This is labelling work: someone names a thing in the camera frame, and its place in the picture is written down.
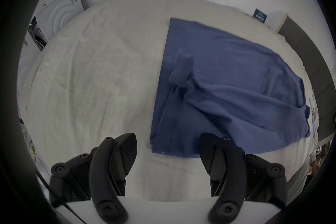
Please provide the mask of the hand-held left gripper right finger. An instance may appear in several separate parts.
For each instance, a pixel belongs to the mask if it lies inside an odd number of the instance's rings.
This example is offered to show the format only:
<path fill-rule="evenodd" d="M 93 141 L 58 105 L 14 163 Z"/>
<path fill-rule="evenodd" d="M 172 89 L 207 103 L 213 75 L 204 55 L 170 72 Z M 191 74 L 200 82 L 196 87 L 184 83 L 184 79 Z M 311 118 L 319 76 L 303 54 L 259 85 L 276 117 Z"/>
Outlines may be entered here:
<path fill-rule="evenodd" d="M 210 223 L 233 222 L 244 201 L 285 208 L 287 181 L 281 164 L 245 154 L 233 140 L 212 133 L 200 135 L 199 155 L 210 176 L 211 196 L 218 197 L 208 213 Z"/>

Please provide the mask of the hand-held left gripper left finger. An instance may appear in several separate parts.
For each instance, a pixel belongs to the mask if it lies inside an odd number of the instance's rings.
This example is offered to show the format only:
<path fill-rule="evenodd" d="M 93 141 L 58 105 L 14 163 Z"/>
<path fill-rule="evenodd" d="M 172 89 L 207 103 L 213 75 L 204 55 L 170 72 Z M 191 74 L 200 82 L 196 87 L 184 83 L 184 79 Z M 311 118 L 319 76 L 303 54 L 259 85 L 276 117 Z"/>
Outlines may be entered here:
<path fill-rule="evenodd" d="M 126 176 L 137 156 L 134 133 L 107 137 L 90 153 L 51 168 L 49 201 L 53 208 L 69 202 L 92 200 L 99 217 L 109 224 L 124 224 L 128 213 L 118 197 L 125 196 Z"/>

